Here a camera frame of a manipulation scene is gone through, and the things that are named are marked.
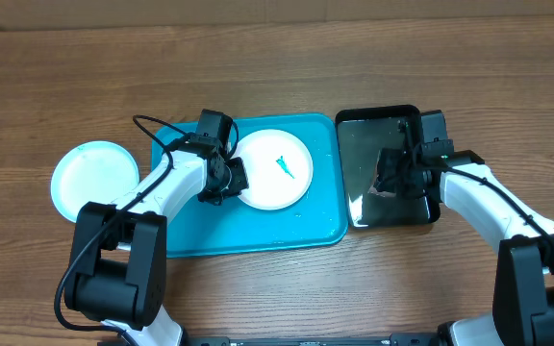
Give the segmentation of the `green scrubbing sponge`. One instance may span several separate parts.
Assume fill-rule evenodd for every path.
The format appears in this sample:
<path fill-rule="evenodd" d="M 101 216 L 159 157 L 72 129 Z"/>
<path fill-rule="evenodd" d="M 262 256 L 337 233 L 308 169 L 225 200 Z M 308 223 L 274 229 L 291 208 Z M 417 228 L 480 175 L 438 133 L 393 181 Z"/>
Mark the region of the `green scrubbing sponge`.
<path fill-rule="evenodd" d="M 382 197 L 391 197 L 392 194 L 389 191 L 386 191 L 385 188 L 382 186 L 383 178 L 381 173 L 381 162 L 381 154 L 378 154 L 377 162 L 374 167 L 374 176 L 368 193 Z"/>

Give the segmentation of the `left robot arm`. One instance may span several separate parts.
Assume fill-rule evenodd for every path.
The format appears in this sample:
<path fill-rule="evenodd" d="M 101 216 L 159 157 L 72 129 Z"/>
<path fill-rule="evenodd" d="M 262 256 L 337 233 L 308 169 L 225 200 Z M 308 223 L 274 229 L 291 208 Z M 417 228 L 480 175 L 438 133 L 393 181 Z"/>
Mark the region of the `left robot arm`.
<path fill-rule="evenodd" d="M 226 135 L 185 134 L 164 147 L 163 160 L 113 204 L 81 207 L 69 265 L 54 311 L 76 310 L 91 332 L 114 332 L 129 345 L 178 345 L 184 330 L 166 312 L 166 228 L 188 200 L 214 205 L 247 187 L 241 159 Z"/>

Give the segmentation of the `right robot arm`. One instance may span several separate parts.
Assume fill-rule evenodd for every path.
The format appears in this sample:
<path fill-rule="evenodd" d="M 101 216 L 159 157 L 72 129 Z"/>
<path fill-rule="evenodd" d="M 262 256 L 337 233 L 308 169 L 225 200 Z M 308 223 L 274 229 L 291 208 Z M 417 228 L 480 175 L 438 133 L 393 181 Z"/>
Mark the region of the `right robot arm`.
<path fill-rule="evenodd" d="M 373 188 L 454 210 L 497 254 L 491 312 L 447 322 L 438 345 L 554 345 L 554 221 L 520 201 L 442 120 L 401 120 L 400 149 L 384 148 Z"/>

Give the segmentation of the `light blue plate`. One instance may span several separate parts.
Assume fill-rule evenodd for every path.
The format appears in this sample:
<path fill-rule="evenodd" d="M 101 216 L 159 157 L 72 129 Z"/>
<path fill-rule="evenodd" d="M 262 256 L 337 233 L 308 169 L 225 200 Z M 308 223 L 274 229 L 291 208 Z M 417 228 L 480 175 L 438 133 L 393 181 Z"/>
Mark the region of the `light blue plate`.
<path fill-rule="evenodd" d="M 51 177 L 50 194 L 56 210 L 76 222 L 87 202 L 109 204 L 139 183 L 139 167 L 122 146 L 90 141 L 70 150 Z"/>

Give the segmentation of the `pink white plate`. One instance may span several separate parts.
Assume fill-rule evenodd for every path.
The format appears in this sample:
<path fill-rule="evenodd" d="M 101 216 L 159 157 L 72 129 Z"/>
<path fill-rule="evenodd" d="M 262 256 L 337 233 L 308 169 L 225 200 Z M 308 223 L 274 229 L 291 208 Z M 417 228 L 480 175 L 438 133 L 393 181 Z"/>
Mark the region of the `pink white plate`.
<path fill-rule="evenodd" d="M 314 164 L 307 146 L 282 130 L 266 129 L 245 136 L 238 144 L 248 188 L 239 198 L 257 210 L 281 210 L 309 189 Z"/>

